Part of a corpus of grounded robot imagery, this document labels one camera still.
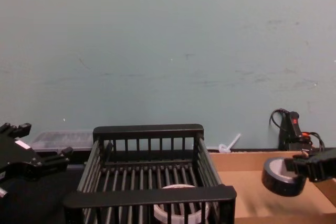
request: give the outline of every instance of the black clamp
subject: black clamp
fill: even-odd
[[[320,182],[336,177],[336,148],[325,152],[305,153],[285,158],[288,171],[307,177],[311,182]]]
[[[15,177],[37,180],[66,170],[73,152],[71,147],[42,158],[29,145],[15,139],[27,136],[31,126],[29,123],[19,127],[9,123],[0,126],[0,183]]]

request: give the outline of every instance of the black cable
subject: black cable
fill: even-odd
[[[277,124],[277,122],[274,120],[274,114],[275,113],[279,113],[281,114],[281,117],[284,118],[284,116],[286,116],[287,113],[289,113],[289,111],[285,110],[285,109],[276,109],[272,112],[270,118],[269,118],[269,124],[271,124],[271,120],[274,123],[274,125],[276,127],[278,127],[279,129],[283,130],[283,131],[287,131],[286,129],[284,129],[283,127],[281,127],[279,124]]]
[[[323,142],[322,138],[320,137],[320,135],[318,133],[316,133],[316,132],[309,132],[309,133],[310,133],[310,135],[316,137],[319,140],[319,142],[320,142],[320,151],[321,151],[321,149],[322,149],[322,151],[324,151],[325,146],[324,146],[324,142]]]
[[[324,151],[324,148],[325,148],[324,142],[323,142],[322,138],[320,137],[320,135],[318,133],[316,133],[316,132],[303,132],[303,133],[316,137],[319,140],[319,151],[320,152]]]

